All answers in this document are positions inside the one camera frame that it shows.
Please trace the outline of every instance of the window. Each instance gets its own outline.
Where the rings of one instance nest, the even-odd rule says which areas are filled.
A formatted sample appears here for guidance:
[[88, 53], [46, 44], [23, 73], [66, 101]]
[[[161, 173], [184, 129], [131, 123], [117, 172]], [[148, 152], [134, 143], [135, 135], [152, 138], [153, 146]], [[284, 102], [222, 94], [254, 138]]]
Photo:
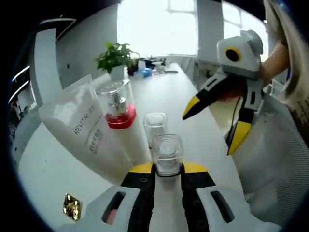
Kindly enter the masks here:
[[141, 57], [197, 54], [195, 0], [124, 0], [117, 14], [118, 43]]
[[261, 61], [265, 61], [268, 57], [268, 36], [265, 24], [241, 8], [224, 1], [222, 2], [222, 12], [224, 38], [240, 36], [241, 30], [254, 30], [262, 39], [263, 54], [261, 55]]

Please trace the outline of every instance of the ceiling light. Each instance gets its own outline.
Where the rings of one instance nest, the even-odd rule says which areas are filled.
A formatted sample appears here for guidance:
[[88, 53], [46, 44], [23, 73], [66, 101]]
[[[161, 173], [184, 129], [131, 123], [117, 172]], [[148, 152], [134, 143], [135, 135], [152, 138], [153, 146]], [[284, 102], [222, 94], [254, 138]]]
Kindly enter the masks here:
[[10, 101], [13, 99], [13, 97], [15, 97], [15, 95], [26, 85], [28, 84], [29, 81], [26, 81], [21, 87], [19, 87], [19, 89], [11, 96], [11, 98], [9, 99], [8, 104], [10, 103]]
[[26, 70], [29, 69], [29, 68], [30, 68], [30, 65], [28, 65], [28, 66], [25, 67], [22, 71], [20, 71], [18, 74], [16, 74], [15, 77], [13, 77], [12, 82], [13, 82], [13, 80], [15, 80], [20, 74], [22, 74], [24, 71], [26, 71]]

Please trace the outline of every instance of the gold sticker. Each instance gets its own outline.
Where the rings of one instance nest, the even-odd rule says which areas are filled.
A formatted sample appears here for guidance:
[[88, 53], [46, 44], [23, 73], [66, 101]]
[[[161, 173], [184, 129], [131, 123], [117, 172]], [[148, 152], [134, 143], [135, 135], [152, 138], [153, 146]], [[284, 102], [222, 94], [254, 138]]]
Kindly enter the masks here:
[[66, 193], [63, 203], [63, 213], [78, 221], [81, 218], [82, 202]]

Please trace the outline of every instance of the glass cup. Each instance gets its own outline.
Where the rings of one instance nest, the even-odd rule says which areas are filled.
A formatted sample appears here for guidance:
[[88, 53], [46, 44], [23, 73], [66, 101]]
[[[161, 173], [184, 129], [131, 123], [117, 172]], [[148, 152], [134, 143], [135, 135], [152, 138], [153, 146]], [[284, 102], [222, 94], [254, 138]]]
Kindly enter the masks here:
[[144, 128], [147, 135], [148, 146], [152, 148], [152, 141], [158, 135], [167, 134], [167, 116], [165, 113], [150, 113], [144, 119]]
[[156, 136], [152, 142], [151, 154], [158, 176], [175, 176], [180, 173], [183, 143], [178, 135]]

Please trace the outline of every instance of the potted plant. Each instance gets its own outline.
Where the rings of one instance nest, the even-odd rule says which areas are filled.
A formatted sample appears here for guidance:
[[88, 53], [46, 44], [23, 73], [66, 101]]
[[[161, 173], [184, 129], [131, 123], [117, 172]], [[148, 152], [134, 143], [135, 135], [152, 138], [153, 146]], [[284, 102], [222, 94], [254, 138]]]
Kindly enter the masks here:
[[131, 67], [135, 61], [131, 58], [132, 50], [127, 46], [129, 44], [112, 44], [106, 42], [107, 50], [97, 57], [97, 69], [106, 70], [111, 80], [123, 80], [124, 79], [124, 66]]

